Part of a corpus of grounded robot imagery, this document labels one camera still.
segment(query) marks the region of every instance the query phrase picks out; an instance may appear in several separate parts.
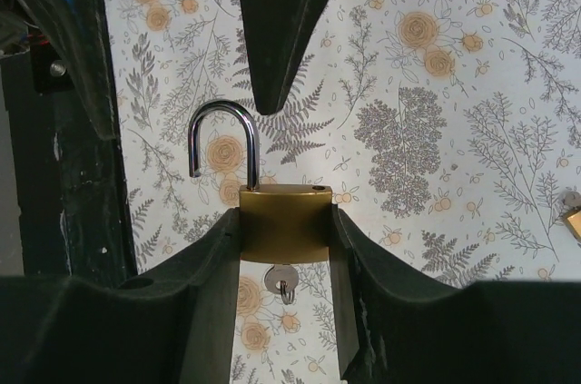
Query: silver shackle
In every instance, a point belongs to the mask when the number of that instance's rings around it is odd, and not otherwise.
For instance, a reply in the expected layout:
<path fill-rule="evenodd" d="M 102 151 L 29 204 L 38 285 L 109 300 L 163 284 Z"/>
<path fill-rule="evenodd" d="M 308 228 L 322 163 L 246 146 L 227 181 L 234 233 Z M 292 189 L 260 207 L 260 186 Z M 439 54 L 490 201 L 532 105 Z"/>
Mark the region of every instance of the silver shackle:
<path fill-rule="evenodd" d="M 200 173 L 200 127 L 202 120 L 212 112 L 228 112 L 236 116 L 246 133 L 246 155 L 248 156 L 248 183 L 250 191 L 259 188 L 260 141 L 256 123 L 248 111 L 230 100 L 211 100 L 202 104 L 193 114 L 188 127 L 188 159 L 190 176 L 199 177 Z"/>

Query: padlock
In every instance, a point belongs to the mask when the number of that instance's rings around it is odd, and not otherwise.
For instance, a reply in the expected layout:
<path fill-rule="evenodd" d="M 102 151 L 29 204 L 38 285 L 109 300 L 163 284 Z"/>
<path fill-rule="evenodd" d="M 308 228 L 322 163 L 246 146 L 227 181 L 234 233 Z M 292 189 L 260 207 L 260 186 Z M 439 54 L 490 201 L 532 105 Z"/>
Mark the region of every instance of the padlock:
<path fill-rule="evenodd" d="M 246 133 L 248 182 L 240 188 L 241 258 L 271 264 L 299 264 L 329 258 L 332 189 L 310 184 L 259 185 L 260 142 L 254 120 L 233 101 L 212 100 L 190 120 L 190 176 L 200 176 L 200 127 L 216 111 L 231 113 Z"/>

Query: silver key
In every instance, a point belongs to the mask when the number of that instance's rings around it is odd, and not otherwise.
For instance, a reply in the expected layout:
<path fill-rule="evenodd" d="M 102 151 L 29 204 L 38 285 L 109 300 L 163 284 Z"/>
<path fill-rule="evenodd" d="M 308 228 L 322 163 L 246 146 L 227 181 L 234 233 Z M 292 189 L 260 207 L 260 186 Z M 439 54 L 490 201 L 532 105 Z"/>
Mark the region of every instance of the silver key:
<path fill-rule="evenodd" d="M 268 291 L 280 294 L 282 302 L 289 305 L 294 302 L 299 273 L 289 264 L 275 264 L 264 275 L 264 285 Z"/>

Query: metal bolt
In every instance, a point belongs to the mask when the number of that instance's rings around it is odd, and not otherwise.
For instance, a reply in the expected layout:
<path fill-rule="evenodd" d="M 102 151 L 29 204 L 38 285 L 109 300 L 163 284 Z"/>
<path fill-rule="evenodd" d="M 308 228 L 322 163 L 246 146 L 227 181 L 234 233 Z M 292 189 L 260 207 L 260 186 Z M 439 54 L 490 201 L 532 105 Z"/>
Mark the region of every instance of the metal bolt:
<path fill-rule="evenodd" d="M 53 77 L 62 77 L 66 74 L 66 66 L 62 60 L 55 60 L 51 63 L 50 73 Z"/>

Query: padlock body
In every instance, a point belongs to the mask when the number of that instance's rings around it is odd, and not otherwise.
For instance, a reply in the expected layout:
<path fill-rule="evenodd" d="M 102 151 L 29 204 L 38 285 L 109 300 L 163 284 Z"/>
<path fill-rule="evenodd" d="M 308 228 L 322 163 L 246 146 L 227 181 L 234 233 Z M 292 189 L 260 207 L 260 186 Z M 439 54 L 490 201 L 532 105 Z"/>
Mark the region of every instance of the padlock body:
<path fill-rule="evenodd" d="M 241 257 L 270 264 L 329 258 L 332 189 L 309 184 L 262 184 L 240 189 Z"/>

